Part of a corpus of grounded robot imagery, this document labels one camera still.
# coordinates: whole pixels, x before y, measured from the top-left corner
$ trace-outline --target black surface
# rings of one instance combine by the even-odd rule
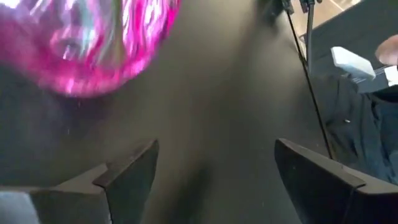
[[[58,186],[0,188],[0,223],[140,223],[159,145],[151,141],[130,150]]]
[[[275,159],[303,224],[398,222],[398,186],[285,139],[276,142]]]
[[[53,185],[159,138],[144,223],[169,220],[194,174],[206,184],[185,200],[197,205],[185,214],[193,222],[297,223],[274,140],[327,152],[290,29],[276,33],[259,11],[255,0],[183,1],[150,68],[97,99],[64,99],[2,72],[1,183]]]

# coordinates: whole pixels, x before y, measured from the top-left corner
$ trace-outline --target black stage floor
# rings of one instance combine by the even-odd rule
[[[298,223],[274,141],[327,154],[292,34],[262,22],[255,0],[184,1],[150,68],[104,97],[0,75],[2,185],[55,185],[150,138],[144,223]]]

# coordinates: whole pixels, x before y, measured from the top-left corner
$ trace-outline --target black cable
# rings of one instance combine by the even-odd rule
[[[343,215],[343,218],[341,219],[341,224],[345,224],[347,221],[348,214],[351,211],[351,206],[353,204],[353,201],[355,200],[355,191],[357,191],[361,187],[364,187],[365,185],[366,184],[361,184],[361,185],[356,186],[351,189],[351,192],[349,193],[349,196],[348,196],[348,202],[347,202],[346,208],[344,210],[344,215]]]
[[[307,48],[307,70],[308,74],[312,74],[312,26],[313,26],[313,8],[314,5],[310,4],[308,7],[307,18],[307,41],[305,47]]]
[[[323,140],[325,141],[325,146],[326,146],[326,149],[328,151],[329,158],[333,159],[333,154],[331,153],[331,147],[329,145],[328,137],[327,137],[327,134],[326,134],[326,128],[325,128],[325,125],[323,124],[322,117],[321,117],[321,114],[320,114],[320,111],[319,111],[318,102],[317,102],[317,99],[315,98],[315,93],[314,93],[314,90],[312,88],[312,84],[311,84],[311,80],[310,80],[310,75],[311,75],[311,72],[312,72],[312,26],[313,26],[313,12],[314,12],[315,1],[311,1],[311,0],[309,0],[309,1],[311,3],[313,3],[313,4],[309,4],[309,8],[308,8],[307,39],[306,39],[306,44],[305,44],[306,45],[306,52],[307,52],[307,60],[305,60],[305,58],[303,56],[303,53],[301,51],[300,44],[299,44],[299,41],[298,41],[298,38],[297,38],[297,35],[296,35],[296,31],[295,31],[294,26],[293,26],[292,18],[291,18],[290,14],[288,12],[286,12],[286,13],[287,13],[287,17],[289,19],[290,27],[292,29],[294,40],[295,40],[295,43],[296,43],[296,46],[297,46],[297,49],[298,49],[298,56],[299,56],[299,58],[300,58],[300,60],[302,62],[304,70],[305,70],[305,79],[306,79],[306,81],[308,83],[308,87],[310,89],[311,98],[312,98],[313,104],[315,106],[315,112],[317,114],[318,122],[319,122],[319,125],[321,127],[322,137],[323,137]]]

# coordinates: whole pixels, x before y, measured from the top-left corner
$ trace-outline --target blurry pink shape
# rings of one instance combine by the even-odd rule
[[[145,69],[180,0],[0,0],[0,60],[41,87],[90,97]]]

